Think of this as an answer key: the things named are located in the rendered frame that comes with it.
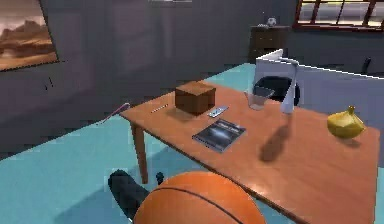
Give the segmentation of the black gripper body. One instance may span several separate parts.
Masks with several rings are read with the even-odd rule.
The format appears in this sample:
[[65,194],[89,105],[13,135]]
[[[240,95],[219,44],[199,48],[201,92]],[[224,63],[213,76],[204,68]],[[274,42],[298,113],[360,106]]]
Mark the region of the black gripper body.
[[139,185],[127,172],[120,169],[110,174],[108,186],[125,216],[133,220],[140,205],[149,195],[149,191]]

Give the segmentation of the orange basketball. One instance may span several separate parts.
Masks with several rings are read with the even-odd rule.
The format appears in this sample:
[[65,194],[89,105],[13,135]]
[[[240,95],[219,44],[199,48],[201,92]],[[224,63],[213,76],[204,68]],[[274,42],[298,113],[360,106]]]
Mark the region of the orange basketball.
[[221,175],[185,172],[164,180],[145,198],[134,224],[267,224],[251,196]]

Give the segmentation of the black office chair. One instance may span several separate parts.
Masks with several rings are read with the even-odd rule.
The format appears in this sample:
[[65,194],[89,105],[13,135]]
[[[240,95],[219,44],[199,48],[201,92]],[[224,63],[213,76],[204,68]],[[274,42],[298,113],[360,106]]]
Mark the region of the black office chair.
[[285,99],[291,84],[292,80],[290,78],[267,76],[259,79],[254,84],[254,86],[260,86],[274,90],[274,94],[269,99],[282,102]]

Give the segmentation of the dark grey book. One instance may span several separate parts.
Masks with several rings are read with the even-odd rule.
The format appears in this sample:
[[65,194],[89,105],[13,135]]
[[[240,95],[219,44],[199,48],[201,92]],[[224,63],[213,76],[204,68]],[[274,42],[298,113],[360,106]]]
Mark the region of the dark grey book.
[[218,119],[214,123],[192,136],[192,139],[216,152],[223,153],[246,129],[240,125],[224,119]]

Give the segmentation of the pink baseball bat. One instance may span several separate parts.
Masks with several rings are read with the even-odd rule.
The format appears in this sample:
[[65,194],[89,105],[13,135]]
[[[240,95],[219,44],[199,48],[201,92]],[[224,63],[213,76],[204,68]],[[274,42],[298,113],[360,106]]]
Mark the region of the pink baseball bat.
[[106,116],[103,120],[101,120],[97,125],[101,125],[105,123],[108,119],[113,117],[114,115],[125,111],[131,107],[131,104],[129,102],[123,103],[121,106],[119,106],[117,109],[115,109],[113,112],[111,112],[108,116]]

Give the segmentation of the brown cardboard box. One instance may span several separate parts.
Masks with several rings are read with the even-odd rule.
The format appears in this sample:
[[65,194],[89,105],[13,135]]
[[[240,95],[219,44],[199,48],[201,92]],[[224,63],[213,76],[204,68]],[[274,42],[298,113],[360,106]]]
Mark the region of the brown cardboard box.
[[216,88],[191,81],[175,89],[175,106],[194,116],[201,115],[215,106]]

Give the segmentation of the grey remote control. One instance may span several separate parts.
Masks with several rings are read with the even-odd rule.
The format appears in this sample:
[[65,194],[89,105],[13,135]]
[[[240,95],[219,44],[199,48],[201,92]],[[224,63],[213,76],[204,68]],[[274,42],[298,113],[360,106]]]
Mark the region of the grey remote control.
[[228,109],[228,106],[219,106],[213,110],[211,110],[209,113],[208,113],[208,116],[211,117],[211,118],[215,118],[219,115],[221,115],[224,111],[226,111]]

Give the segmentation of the clear glass bowl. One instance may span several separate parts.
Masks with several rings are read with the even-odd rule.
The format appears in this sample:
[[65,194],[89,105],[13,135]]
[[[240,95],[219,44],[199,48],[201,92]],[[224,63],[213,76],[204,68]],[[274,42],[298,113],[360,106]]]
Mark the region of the clear glass bowl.
[[262,110],[265,102],[274,94],[274,90],[254,86],[252,91],[245,91],[245,97],[248,101],[248,106],[253,110]]

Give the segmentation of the brown wooden table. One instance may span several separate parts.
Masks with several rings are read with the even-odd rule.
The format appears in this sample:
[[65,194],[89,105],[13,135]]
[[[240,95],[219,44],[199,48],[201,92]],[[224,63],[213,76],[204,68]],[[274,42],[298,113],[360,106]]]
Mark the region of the brown wooden table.
[[299,224],[373,224],[377,129],[339,140],[328,132],[324,114],[297,108],[286,115],[276,101],[255,111],[243,92],[224,86],[216,88],[216,103],[228,106],[223,119],[246,129],[223,153],[192,139],[213,120],[177,109],[173,93],[122,112],[132,127],[141,176],[148,176],[143,135],[149,133]]

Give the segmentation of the white desk lamp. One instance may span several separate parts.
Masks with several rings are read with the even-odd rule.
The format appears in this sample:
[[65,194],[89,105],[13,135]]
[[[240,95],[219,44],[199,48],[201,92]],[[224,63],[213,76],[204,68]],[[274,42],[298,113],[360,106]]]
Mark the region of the white desk lamp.
[[297,71],[299,62],[283,56],[284,50],[275,50],[266,55],[256,58],[256,69],[254,84],[261,78],[267,76],[287,77],[292,80],[285,99],[280,102],[280,110],[283,113],[291,114],[298,101],[296,96]]

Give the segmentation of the dark brown chest of drawers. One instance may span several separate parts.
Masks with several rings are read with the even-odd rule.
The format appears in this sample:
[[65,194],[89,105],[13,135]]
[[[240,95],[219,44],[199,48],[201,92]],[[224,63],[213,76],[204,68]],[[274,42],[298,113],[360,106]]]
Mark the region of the dark brown chest of drawers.
[[256,58],[284,49],[290,28],[288,26],[260,27],[250,29],[248,62],[255,63]]

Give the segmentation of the framed desert landscape picture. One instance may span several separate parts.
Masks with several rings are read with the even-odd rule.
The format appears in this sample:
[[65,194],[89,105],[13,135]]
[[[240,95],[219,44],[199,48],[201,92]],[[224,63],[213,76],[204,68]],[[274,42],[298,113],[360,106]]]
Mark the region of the framed desert landscape picture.
[[0,71],[58,62],[42,0],[0,0]]

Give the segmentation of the white low partition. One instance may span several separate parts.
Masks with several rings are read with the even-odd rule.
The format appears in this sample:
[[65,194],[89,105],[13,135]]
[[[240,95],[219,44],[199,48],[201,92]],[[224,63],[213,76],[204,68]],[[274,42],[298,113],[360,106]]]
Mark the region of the white low partition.
[[384,78],[300,63],[296,78],[296,106],[329,115],[352,105],[367,127],[364,133],[369,127],[379,131],[379,166],[384,167]]

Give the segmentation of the red-framed window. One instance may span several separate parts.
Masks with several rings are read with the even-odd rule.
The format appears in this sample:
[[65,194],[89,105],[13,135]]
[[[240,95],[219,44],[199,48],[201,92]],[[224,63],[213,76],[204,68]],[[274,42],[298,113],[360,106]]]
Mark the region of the red-framed window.
[[384,0],[298,0],[293,27],[384,32]]

